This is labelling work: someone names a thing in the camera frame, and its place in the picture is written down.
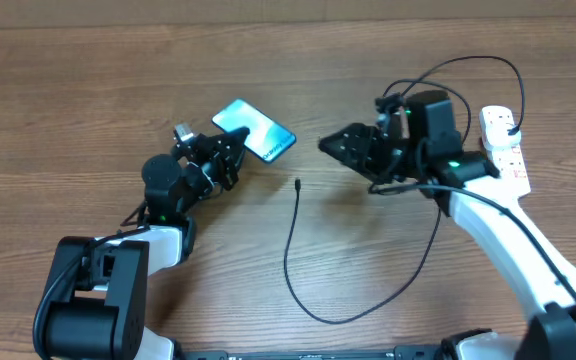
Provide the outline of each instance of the wood grain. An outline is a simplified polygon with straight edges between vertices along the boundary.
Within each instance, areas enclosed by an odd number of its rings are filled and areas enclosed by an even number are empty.
[[[249,157],[232,192],[193,211],[191,259],[149,280],[149,327],[187,349],[231,352],[388,348],[475,327],[521,334],[513,293],[449,221],[413,286],[348,325],[308,318],[282,275],[298,176],[290,273],[308,307],[344,318],[408,278],[433,204],[369,197],[317,139],[372,122],[373,98],[393,79],[471,54],[521,69],[533,186],[522,205],[576,264],[576,18],[0,31],[0,358],[36,358],[31,322],[59,239],[114,232],[142,198],[143,162],[172,144],[173,124],[218,133],[210,117],[235,97],[298,143],[271,166]],[[436,80],[475,113],[519,109],[513,73],[499,63],[454,64]],[[465,109],[455,111],[463,129]],[[473,124],[467,148],[479,133]]]
[[[576,16],[576,0],[0,0],[0,29]]]

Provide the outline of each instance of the power strip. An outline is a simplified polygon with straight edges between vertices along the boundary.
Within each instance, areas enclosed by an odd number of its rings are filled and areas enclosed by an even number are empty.
[[[519,146],[521,131],[508,135],[508,130],[515,127],[512,111],[503,106],[486,106],[479,113],[479,123],[488,159],[499,169],[501,178],[508,181],[517,198],[529,194],[530,181]]]

